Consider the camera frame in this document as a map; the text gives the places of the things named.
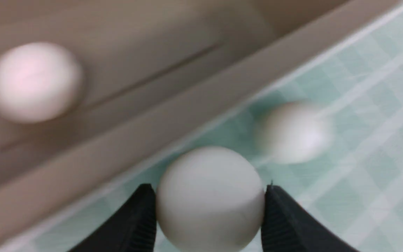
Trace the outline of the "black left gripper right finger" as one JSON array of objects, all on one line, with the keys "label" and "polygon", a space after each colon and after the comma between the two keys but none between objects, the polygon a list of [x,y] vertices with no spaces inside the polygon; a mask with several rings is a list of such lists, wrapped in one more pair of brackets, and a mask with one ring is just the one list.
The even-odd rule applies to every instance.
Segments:
[{"label": "black left gripper right finger", "polygon": [[261,226],[264,252],[356,252],[278,185],[267,185]]}]

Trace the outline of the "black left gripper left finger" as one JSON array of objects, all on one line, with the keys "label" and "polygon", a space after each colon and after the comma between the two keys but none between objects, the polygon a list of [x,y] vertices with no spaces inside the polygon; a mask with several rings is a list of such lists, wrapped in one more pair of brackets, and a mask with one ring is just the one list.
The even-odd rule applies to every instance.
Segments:
[{"label": "black left gripper left finger", "polygon": [[141,184],[128,200],[71,252],[152,252],[157,233],[156,194]]}]

